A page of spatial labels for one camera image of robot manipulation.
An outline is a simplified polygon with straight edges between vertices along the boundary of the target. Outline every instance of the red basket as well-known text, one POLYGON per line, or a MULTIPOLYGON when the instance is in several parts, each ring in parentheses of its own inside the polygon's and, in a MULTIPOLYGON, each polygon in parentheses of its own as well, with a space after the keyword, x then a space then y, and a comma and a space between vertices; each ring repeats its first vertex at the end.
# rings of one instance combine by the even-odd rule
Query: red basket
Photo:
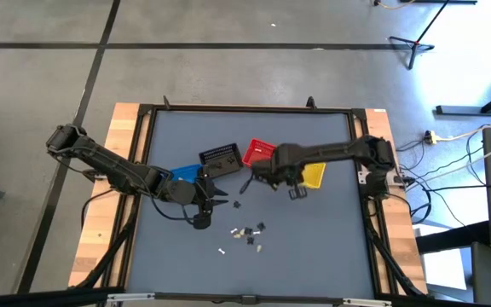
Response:
POLYGON ((260 159, 270 159, 274 149, 276 149, 276 146, 272 144, 258 139, 252 139, 247 151, 245 152, 242 162, 244 162, 244 164, 248 167, 251 167, 251 164, 255 161, 259 161, 260 159))

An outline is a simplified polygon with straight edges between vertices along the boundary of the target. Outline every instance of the black basket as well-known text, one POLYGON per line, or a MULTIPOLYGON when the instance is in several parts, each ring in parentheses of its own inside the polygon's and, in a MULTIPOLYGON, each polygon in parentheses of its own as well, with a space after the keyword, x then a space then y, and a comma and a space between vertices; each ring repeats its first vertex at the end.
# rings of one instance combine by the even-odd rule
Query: black basket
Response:
POLYGON ((202 165, 207 166, 207 175, 211 178, 227 175, 244 167, 236 143, 204 151, 199 153, 199 157, 202 165))

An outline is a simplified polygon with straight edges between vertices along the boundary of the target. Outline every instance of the concrete floor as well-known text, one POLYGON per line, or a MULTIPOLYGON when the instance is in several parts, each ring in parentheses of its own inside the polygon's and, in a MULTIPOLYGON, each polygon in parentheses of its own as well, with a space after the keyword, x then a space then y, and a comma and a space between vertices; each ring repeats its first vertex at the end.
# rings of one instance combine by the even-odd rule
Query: concrete floor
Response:
MULTIPOLYGON (((396 0, 384 1, 397 5, 396 0)), ((111 0, 0 0, 0 42, 98 43, 111 0)), ((415 39, 439 4, 374 8, 368 0, 123 0, 110 42, 387 43, 415 39)), ((451 136, 491 118, 440 117, 438 104, 491 99, 491 0, 449 5, 425 36, 436 49, 412 71, 405 51, 107 50, 84 127, 103 142, 117 101, 386 108, 396 144, 425 130, 451 136)), ((44 142, 71 122, 95 50, 0 49, 0 294, 13 291, 41 213, 55 162, 44 142)), ((480 147, 475 139, 473 148, 480 147)), ((400 155, 412 165, 419 152, 400 155)), ((418 173, 465 154, 465 140, 426 149, 418 173)), ((482 166, 476 167, 483 174, 482 166)), ((432 187, 474 183, 467 171, 432 187)), ((80 235, 80 207, 92 185, 68 174, 32 290, 66 287, 80 235)), ((481 189, 445 191, 464 223, 488 217, 481 189)), ((413 206, 424 195, 408 195, 413 206)), ((459 226, 435 196, 430 220, 459 226)), ((157 303, 158 305, 176 303, 157 303)))

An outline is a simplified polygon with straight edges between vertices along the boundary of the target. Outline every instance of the yellow block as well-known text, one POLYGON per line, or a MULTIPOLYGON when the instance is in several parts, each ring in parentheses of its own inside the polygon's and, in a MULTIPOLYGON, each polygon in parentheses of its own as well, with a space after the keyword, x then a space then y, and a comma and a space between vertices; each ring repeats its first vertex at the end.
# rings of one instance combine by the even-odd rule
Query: yellow block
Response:
POLYGON ((304 186, 307 188, 320 188, 325 172, 325 163, 314 163, 304 166, 303 178, 304 186))

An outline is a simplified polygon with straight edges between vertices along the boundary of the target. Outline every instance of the blue block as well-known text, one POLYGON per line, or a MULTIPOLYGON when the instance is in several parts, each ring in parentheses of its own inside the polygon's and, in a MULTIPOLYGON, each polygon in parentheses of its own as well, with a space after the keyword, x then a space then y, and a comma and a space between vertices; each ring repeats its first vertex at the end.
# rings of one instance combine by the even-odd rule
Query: blue block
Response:
POLYGON ((198 170, 202 165, 188 165, 170 170, 173 174, 173 180, 184 180, 194 183, 194 179, 198 176, 198 170))

